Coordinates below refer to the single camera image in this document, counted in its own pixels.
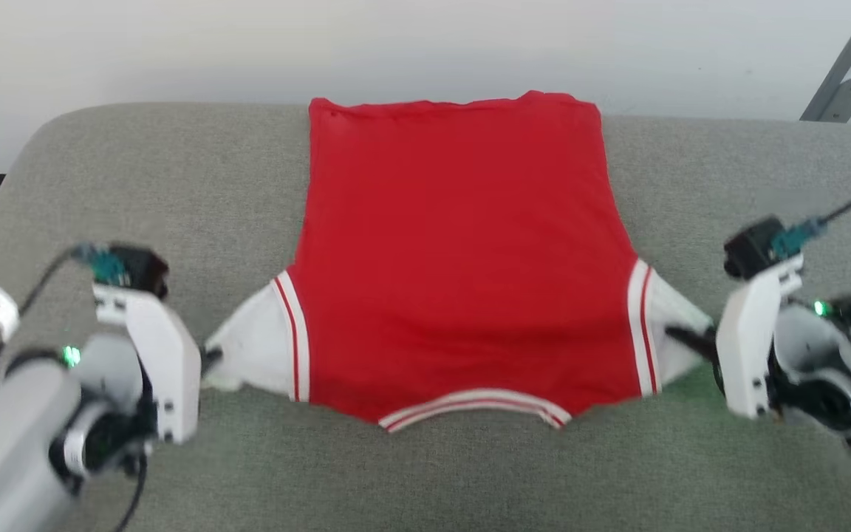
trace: cable connector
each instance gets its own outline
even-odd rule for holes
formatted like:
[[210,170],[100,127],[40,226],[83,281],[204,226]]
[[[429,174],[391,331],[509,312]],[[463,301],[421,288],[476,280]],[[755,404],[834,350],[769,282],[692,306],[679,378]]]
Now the cable connector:
[[129,286],[129,275],[123,260],[114,253],[98,251],[90,260],[94,282],[109,286]]
[[806,222],[798,223],[798,225],[794,225],[774,236],[770,240],[770,251],[773,253],[774,259],[789,259],[791,256],[799,255],[800,250],[807,242],[825,232],[827,232],[827,225],[825,225],[823,219],[814,216],[807,219]]

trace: metal bracket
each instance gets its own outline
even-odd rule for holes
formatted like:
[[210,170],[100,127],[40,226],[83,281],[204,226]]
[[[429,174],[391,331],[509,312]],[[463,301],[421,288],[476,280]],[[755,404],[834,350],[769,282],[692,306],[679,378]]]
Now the metal bracket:
[[836,94],[830,100],[830,105],[820,115],[820,122],[845,123],[851,118],[851,80],[842,81],[836,89]]

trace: gray fabric surface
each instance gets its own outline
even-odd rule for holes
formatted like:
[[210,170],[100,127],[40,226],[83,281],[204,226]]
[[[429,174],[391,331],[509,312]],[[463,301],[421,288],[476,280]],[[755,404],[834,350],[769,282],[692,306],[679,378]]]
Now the gray fabric surface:
[[[710,313],[722,241],[851,195],[851,127],[608,117],[612,186],[635,248]],[[0,284],[24,297],[69,242],[125,239],[170,263],[200,339],[293,257],[308,175],[303,107],[131,104],[64,115],[0,191]],[[810,294],[851,290],[851,216],[807,250]],[[68,269],[13,341],[80,344],[87,276]],[[131,496],[93,485],[67,530],[108,530]],[[160,446],[144,530],[851,530],[851,460],[813,427],[727,414],[703,370],[557,432],[527,415],[445,415],[395,435],[246,389],[204,393],[198,437]]]

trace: green led light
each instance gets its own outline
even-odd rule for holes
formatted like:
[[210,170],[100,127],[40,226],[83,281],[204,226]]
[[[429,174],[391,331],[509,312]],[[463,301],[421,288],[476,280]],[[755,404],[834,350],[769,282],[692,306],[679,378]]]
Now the green led light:
[[64,358],[64,363],[67,364],[68,367],[77,366],[81,361],[81,350],[74,346],[65,346],[63,350],[61,350],[62,358]]
[[829,316],[833,313],[833,307],[824,301],[817,301],[813,303],[813,311],[817,316]]

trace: red and white stripe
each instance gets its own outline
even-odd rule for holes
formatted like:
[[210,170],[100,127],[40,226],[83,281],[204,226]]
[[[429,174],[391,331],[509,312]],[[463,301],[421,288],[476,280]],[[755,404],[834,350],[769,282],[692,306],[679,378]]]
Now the red and white stripe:
[[448,394],[436,400],[404,408],[381,418],[379,425],[389,432],[395,432],[432,415],[479,409],[535,414],[556,428],[561,428],[570,421],[570,413],[543,398],[511,390],[482,388]]
[[290,327],[288,347],[291,353],[291,393],[294,401],[307,402],[310,400],[310,344],[307,341],[307,323],[301,311],[301,302],[291,283],[287,272],[281,272],[274,278],[274,288],[277,290],[284,311],[287,313],[287,323]]
[[643,396],[657,394],[662,383],[658,380],[659,361],[655,348],[649,309],[652,307],[652,284],[655,271],[642,259],[636,260],[629,277],[627,301],[629,330],[632,333],[632,350],[635,353],[635,370]]

